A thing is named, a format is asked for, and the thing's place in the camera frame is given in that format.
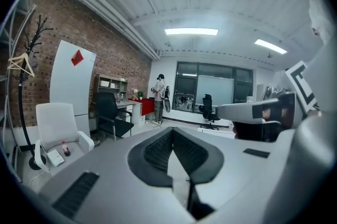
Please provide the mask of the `wooden clothes hanger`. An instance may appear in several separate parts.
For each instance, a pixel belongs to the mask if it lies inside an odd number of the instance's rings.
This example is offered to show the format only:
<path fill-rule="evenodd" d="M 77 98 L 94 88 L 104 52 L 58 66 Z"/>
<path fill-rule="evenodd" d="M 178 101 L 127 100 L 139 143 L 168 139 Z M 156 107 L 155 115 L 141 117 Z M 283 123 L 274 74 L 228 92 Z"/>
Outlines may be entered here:
<path fill-rule="evenodd" d="M 35 77 L 34 71 L 29 64 L 29 58 L 27 53 L 23 53 L 20 56 L 12 57 L 8 59 L 9 66 L 7 67 L 8 70 L 20 70 L 28 75 Z"/>

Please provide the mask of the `white refrigerator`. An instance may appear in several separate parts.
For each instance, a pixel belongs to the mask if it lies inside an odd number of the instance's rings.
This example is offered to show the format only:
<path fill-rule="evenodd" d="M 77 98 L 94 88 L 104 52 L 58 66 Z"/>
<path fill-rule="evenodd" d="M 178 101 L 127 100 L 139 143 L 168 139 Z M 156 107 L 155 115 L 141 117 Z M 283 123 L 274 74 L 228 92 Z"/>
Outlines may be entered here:
<path fill-rule="evenodd" d="M 84 59 L 73 66 L 71 59 L 80 50 Z M 89 94 L 96 54 L 64 40 L 60 41 L 53 63 L 49 101 L 73 105 L 77 129 L 90 135 Z"/>

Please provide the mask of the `grey desk with hutch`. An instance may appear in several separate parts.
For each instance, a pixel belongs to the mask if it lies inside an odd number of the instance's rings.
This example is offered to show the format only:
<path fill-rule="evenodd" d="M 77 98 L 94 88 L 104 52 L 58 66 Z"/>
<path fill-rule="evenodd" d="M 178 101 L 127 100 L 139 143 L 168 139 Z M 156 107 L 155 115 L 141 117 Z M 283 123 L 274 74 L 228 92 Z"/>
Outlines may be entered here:
<path fill-rule="evenodd" d="M 110 81 L 110 87 L 109 88 L 99 87 L 98 84 L 100 80 Z M 128 82 L 121 78 L 113 78 L 108 75 L 96 74 L 95 83 L 94 83 L 94 93 L 93 93 L 93 99 L 92 99 L 92 108 L 93 108 L 95 121 L 96 121 L 95 95 L 98 92 L 113 93 L 115 96 L 116 104 L 118 108 L 132 112 L 132 103 L 127 100 L 127 87 L 128 87 Z"/>

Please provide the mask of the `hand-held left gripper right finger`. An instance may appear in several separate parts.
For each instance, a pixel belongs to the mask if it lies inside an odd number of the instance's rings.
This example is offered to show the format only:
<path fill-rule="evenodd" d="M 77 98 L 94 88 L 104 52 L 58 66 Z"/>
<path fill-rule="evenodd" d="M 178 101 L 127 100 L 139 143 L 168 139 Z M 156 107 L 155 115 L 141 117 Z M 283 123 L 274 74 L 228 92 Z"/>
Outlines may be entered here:
<path fill-rule="evenodd" d="M 174 221 L 261 221 L 268 192 L 263 186 L 272 146 L 173 128 L 173 150 L 190 179 L 187 206 Z"/>

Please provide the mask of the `black visitor chair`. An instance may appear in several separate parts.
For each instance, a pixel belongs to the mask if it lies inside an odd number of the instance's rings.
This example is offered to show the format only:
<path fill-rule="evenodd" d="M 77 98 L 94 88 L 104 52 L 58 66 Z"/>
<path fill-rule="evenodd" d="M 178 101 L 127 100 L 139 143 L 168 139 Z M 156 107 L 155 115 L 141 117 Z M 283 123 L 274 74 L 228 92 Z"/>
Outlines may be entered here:
<path fill-rule="evenodd" d="M 98 92 L 95 95 L 96 129 L 110 135 L 114 140 L 127 132 L 132 134 L 134 124 L 130 111 L 119 109 L 113 93 Z"/>

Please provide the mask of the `red diamond sticker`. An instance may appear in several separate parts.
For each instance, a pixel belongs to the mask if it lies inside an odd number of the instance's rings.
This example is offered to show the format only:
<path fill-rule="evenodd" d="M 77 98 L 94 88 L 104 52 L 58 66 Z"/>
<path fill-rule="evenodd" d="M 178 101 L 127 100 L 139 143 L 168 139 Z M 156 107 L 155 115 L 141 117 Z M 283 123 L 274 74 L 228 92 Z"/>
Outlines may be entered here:
<path fill-rule="evenodd" d="M 73 64 L 73 66 L 76 66 L 77 64 L 79 64 L 82 60 L 84 59 L 84 57 L 82 56 L 82 53 L 80 50 L 77 50 L 76 53 L 73 55 L 71 62 Z"/>

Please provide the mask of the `long ceiling light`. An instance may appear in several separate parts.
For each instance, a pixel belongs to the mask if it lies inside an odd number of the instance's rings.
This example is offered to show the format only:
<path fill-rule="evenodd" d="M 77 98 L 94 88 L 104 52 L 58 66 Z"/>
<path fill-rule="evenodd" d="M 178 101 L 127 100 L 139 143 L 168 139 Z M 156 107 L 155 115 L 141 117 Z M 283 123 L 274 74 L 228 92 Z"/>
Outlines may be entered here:
<path fill-rule="evenodd" d="M 269 42 L 266 42 L 264 40 L 261 40 L 261 39 L 256 40 L 254 43 L 256 45 L 259 45 L 259 46 L 265 47 L 267 49 L 270 49 L 270 50 L 272 50 L 274 52 L 277 52 L 277 53 L 279 53 L 281 55 L 284 55 L 284 54 L 287 53 L 287 51 L 285 49 L 280 48 L 280 47 L 278 47 L 276 45 L 273 45 L 273 44 L 271 44 Z"/>
<path fill-rule="evenodd" d="M 166 35 L 210 35 L 216 36 L 218 29 L 211 28 L 169 28 L 164 30 Z"/>

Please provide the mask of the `black headrest office chair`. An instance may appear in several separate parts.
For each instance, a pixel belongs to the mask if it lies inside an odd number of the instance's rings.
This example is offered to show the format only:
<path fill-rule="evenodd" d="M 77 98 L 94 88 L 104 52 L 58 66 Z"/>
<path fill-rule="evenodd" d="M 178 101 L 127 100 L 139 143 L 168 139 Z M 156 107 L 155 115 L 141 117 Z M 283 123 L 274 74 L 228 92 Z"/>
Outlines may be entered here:
<path fill-rule="evenodd" d="M 204 120 L 207 122 L 205 128 L 211 130 L 219 130 L 218 127 L 214 127 L 212 125 L 212 123 L 215 123 L 215 121 L 220 120 L 220 118 L 213 112 L 212 96 L 209 94 L 205 94 L 205 97 L 203 97 L 202 101 L 203 105 L 199 106 L 199 111 L 202 113 Z"/>

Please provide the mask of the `person's white printed shirt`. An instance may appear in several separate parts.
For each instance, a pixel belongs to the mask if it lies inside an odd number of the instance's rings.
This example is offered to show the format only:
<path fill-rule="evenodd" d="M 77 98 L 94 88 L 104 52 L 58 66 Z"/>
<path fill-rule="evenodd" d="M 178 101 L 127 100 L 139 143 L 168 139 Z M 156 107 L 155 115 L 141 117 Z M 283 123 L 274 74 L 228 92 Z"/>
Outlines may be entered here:
<path fill-rule="evenodd" d="M 337 32 L 337 18 L 328 0 L 309 0 L 309 17 L 314 35 L 327 45 Z"/>

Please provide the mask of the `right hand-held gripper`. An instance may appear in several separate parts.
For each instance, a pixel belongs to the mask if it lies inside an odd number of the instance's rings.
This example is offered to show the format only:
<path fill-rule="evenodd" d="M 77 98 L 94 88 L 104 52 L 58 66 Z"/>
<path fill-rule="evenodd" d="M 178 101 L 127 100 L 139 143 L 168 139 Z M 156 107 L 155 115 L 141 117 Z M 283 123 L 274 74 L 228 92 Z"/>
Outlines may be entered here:
<path fill-rule="evenodd" d="M 316 98 L 304 79 L 305 70 L 306 64 L 298 62 L 281 72 L 276 86 L 267 86 L 262 100 L 221 105 L 216 115 L 233 123 L 238 139 L 275 142 L 282 131 L 296 128 L 316 110 Z"/>

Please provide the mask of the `flat white box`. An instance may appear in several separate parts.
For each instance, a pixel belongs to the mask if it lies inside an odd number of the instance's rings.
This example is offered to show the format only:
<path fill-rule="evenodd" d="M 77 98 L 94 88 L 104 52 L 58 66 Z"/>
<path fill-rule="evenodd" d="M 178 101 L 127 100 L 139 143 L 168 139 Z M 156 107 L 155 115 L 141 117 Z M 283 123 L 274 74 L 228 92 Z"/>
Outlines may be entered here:
<path fill-rule="evenodd" d="M 60 155 L 60 153 L 56 149 L 48 152 L 47 156 L 54 167 L 57 167 L 62 163 L 64 163 L 64 158 Z"/>

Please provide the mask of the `black framed window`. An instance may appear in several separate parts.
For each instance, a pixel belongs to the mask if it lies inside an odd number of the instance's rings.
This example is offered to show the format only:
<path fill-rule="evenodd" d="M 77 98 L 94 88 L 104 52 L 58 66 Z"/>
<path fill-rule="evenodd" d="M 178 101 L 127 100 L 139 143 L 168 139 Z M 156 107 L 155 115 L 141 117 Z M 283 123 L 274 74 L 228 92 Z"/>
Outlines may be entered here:
<path fill-rule="evenodd" d="M 178 62 L 173 104 L 175 110 L 201 114 L 203 100 L 212 100 L 212 109 L 242 103 L 253 95 L 253 71 L 241 67 L 208 63 Z"/>

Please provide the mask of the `white grey office chair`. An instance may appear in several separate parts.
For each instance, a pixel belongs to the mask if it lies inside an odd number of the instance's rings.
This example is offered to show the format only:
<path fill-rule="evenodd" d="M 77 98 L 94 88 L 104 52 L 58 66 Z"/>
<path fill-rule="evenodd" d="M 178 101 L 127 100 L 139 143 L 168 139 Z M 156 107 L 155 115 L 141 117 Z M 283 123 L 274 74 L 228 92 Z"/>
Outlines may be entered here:
<path fill-rule="evenodd" d="M 94 149 L 94 142 L 77 129 L 73 106 L 64 103 L 45 103 L 36 106 L 39 139 L 35 143 L 34 160 L 50 176 L 54 176 L 74 161 Z M 69 147 L 71 155 L 63 153 L 62 141 Z M 47 153 L 56 149 L 64 163 L 54 167 Z"/>

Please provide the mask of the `person's right forearm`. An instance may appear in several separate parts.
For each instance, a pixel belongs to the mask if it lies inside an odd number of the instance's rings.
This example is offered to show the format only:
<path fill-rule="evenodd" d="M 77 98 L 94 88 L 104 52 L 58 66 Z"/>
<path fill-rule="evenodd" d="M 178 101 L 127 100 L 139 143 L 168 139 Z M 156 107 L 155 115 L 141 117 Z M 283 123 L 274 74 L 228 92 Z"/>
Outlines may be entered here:
<path fill-rule="evenodd" d="M 282 176 L 263 218 L 264 224 L 316 224 L 329 218 L 337 193 L 337 39 L 318 53 L 304 72 L 320 112 L 295 131 Z"/>

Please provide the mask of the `red topped white cabinet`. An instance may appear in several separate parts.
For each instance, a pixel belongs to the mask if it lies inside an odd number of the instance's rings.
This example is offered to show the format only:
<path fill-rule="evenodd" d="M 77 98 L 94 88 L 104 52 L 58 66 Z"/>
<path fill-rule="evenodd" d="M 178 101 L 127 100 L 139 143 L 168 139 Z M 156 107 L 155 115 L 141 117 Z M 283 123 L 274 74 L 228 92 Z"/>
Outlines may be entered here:
<path fill-rule="evenodd" d="M 142 100 L 131 100 L 132 103 L 132 122 L 137 127 L 142 127 L 154 116 L 154 100 L 143 98 Z"/>

